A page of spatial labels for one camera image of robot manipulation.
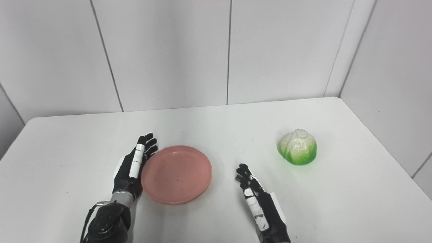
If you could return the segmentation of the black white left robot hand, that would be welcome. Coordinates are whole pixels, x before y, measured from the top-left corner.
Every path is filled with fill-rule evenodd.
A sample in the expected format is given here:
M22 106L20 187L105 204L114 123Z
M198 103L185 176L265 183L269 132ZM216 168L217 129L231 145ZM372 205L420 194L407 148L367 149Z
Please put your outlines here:
M148 159L158 151L153 133L140 136L134 149L127 154L114 177L112 194L125 193L135 201L142 194L142 169Z

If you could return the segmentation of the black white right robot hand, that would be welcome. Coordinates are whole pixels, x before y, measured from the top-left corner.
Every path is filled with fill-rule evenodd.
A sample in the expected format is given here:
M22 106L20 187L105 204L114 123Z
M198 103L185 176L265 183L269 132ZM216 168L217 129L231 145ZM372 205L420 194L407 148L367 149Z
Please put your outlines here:
M274 193L268 193L247 164L236 169L236 181L255 221L260 243L290 243L285 216Z

